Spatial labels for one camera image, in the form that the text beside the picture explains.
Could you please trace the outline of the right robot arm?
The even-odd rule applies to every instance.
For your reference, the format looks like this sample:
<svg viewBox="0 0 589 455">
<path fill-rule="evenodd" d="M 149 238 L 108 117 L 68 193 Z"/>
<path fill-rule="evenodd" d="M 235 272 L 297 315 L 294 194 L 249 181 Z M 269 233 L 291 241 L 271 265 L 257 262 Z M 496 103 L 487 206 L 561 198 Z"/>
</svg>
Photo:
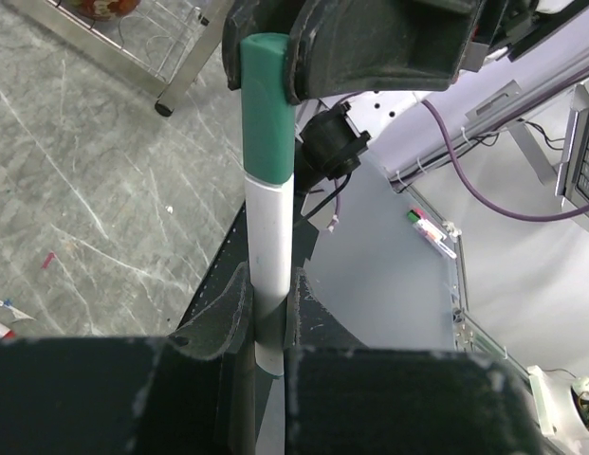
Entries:
<svg viewBox="0 0 589 455">
<path fill-rule="evenodd" d="M 251 50 L 276 56 L 259 72 L 289 106 L 334 96 L 296 148 L 297 191 L 358 164 L 371 132 L 345 119 L 355 94 L 443 91 L 469 52 L 520 55 L 587 10 L 585 1 L 236 1 L 227 13 L 222 62 L 229 88 L 248 92 Z"/>
</svg>

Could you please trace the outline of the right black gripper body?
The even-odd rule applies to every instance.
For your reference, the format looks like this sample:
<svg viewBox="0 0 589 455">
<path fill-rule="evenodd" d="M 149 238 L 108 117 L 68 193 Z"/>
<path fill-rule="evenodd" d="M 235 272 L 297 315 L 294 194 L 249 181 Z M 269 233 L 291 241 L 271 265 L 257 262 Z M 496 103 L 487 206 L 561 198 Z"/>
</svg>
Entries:
<svg viewBox="0 0 589 455">
<path fill-rule="evenodd" d="M 512 46 L 533 27 L 538 1 L 473 1 L 471 35 L 464 52 L 464 70 L 479 71 L 486 58 Z"/>
</svg>

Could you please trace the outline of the green pen cap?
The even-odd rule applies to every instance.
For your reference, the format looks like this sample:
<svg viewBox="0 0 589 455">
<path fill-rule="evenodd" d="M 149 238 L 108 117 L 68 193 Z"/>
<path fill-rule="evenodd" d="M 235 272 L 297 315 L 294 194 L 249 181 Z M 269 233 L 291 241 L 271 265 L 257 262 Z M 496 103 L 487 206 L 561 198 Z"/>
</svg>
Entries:
<svg viewBox="0 0 589 455">
<path fill-rule="evenodd" d="M 287 42 L 285 34 L 260 33 L 240 45 L 244 168 L 274 186 L 294 171 L 295 107 L 283 81 Z"/>
</svg>

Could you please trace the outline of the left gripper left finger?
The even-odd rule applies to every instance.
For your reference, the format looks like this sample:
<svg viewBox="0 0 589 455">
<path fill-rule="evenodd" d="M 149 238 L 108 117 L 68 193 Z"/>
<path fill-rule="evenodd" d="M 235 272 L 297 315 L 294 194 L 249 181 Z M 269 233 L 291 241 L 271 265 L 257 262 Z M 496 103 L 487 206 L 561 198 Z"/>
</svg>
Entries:
<svg viewBox="0 0 589 455">
<path fill-rule="evenodd" d="M 166 337 L 0 339 L 0 454 L 251 454 L 252 290 Z"/>
</svg>

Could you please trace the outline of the white pen green tip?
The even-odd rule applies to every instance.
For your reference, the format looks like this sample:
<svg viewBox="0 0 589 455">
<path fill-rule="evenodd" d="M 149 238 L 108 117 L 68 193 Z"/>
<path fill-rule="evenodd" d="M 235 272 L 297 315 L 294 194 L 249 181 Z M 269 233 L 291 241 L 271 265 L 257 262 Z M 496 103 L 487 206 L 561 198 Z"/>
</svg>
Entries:
<svg viewBox="0 0 589 455">
<path fill-rule="evenodd" d="M 286 298 L 291 284 L 294 180 L 269 185 L 245 177 L 248 267 L 256 363 L 284 374 Z"/>
</svg>

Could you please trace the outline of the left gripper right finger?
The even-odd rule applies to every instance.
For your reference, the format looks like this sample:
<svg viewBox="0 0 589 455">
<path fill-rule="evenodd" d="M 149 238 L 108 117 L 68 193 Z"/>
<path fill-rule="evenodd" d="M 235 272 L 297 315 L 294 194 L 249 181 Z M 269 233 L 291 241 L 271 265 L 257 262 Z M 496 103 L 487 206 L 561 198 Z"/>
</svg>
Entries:
<svg viewBox="0 0 589 455">
<path fill-rule="evenodd" d="M 521 380 L 479 353 L 370 348 L 317 300 L 288 297 L 288 454 L 539 454 Z"/>
</svg>

